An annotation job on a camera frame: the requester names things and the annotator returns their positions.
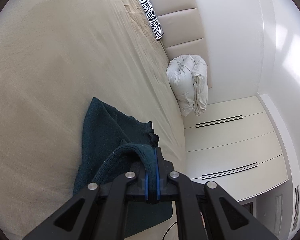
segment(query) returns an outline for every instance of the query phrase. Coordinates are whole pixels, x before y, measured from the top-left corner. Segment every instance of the metal screw head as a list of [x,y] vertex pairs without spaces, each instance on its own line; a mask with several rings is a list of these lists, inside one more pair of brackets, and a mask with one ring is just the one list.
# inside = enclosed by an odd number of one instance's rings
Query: metal screw head
[[97,183],[92,182],[92,183],[90,183],[88,185],[88,189],[90,189],[90,190],[95,190],[97,188],[98,188],[98,184]]
[[179,172],[177,172],[177,171],[172,171],[169,173],[169,175],[170,175],[170,177],[172,177],[174,179],[180,176]]
[[128,179],[134,178],[135,175],[136,175],[136,174],[135,174],[133,171],[128,171],[128,172],[126,173],[126,177],[127,177]]
[[214,181],[208,181],[207,186],[208,188],[216,188],[217,184]]

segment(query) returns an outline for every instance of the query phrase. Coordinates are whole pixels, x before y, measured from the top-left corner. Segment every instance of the bed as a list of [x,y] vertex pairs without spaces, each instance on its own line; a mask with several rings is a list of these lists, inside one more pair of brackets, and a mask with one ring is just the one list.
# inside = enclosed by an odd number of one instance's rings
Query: bed
[[[9,0],[0,13],[0,228],[8,239],[71,197],[93,97],[152,121],[164,158],[184,172],[168,62],[137,0]],[[161,239],[175,220],[129,239]]]

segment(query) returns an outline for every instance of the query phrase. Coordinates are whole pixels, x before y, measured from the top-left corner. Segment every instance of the air vent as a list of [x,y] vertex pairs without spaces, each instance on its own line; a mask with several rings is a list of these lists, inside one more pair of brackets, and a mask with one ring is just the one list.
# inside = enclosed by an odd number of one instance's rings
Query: air vent
[[299,186],[296,187],[295,192],[296,192],[296,207],[295,207],[295,211],[294,211],[294,221],[293,221],[292,231],[297,228],[297,224],[298,224],[298,217],[299,217]]
[[275,197],[275,222],[273,233],[279,235],[282,220],[282,194]]

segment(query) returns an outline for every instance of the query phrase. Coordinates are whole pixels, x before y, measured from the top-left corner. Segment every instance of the white cabinet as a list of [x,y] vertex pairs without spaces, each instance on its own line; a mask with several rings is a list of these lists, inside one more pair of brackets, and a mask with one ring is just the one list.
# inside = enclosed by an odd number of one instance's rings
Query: white cabinet
[[263,113],[264,109],[257,97],[242,98],[208,105],[207,110],[200,116],[194,112],[183,118],[184,128],[195,127],[196,124],[211,122],[242,115],[241,117]]
[[235,200],[241,201],[271,190],[288,178],[284,158],[280,155],[246,171],[213,179],[192,179],[202,184],[209,180],[217,182]]
[[288,180],[277,136],[256,97],[208,105],[200,117],[185,117],[184,125],[186,175],[193,181],[214,180],[243,200]]
[[186,128],[186,152],[244,141],[273,131],[272,124],[264,112],[231,122]]

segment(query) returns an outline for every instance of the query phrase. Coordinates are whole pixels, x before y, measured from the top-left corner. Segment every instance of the electrical cord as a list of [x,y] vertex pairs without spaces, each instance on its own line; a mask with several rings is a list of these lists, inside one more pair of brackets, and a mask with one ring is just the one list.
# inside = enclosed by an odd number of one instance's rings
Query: electrical cord
[[167,233],[169,232],[169,230],[177,223],[178,221],[174,222],[167,230],[167,232],[164,234],[162,240],[164,240],[164,238],[166,237]]

